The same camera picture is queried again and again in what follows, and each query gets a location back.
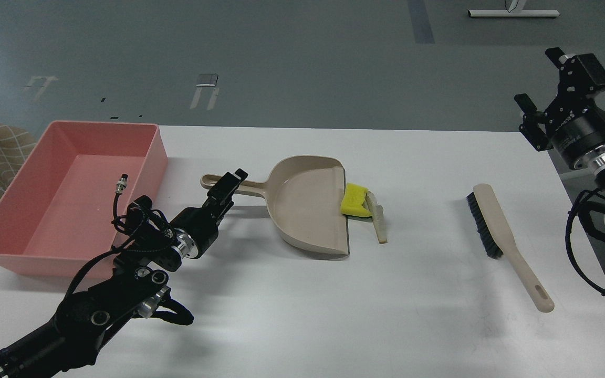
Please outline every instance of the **pink container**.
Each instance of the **pink container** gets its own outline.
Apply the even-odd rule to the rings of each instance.
[[[0,266],[72,277],[124,240],[111,225],[120,175],[128,175],[122,215],[142,194],[155,199],[167,164],[158,125],[51,123],[0,200]],[[101,261],[88,277],[110,277],[112,262]]]

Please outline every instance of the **brush bristles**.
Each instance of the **brush bristles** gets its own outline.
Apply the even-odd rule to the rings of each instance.
[[[491,258],[501,257],[504,252],[496,245],[492,234],[490,234],[489,229],[487,228],[485,217],[483,217],[480,206],[477,204],[477,199],[475,199],[475,193],[469,194],[468,197],[466,197],[466,200],[468,201],[468,206],[471,208],[473,218],[475,218],[477,232],[480,234],[480,239],[482,239],[482,245],[485,246],[487,256],[490,256]]]

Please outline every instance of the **sponge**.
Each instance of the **sponge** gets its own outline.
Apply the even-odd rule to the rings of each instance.
[[[345,196],[340,204],[340,212],[352,217],[372,217],[372,213],[363,207],[363,203],[366,201],[366,193],[368,193],[367,187],[348,182],[345,187]]]

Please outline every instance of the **cable connector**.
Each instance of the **cable connector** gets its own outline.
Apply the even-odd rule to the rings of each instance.
[[[116,194],[123,194],[124,189],[128,186],[128,175],[123,174],[120,180],[116,182]]]

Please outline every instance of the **brush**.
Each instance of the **brush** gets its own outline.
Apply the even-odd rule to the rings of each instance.
[[[477,232],[487,256],[497,259],[506,255],[538,311],[552,311],[555,304],[519,253],[515,237],[492,187],[488,184],[477,184],[466,200],[475,217]]]

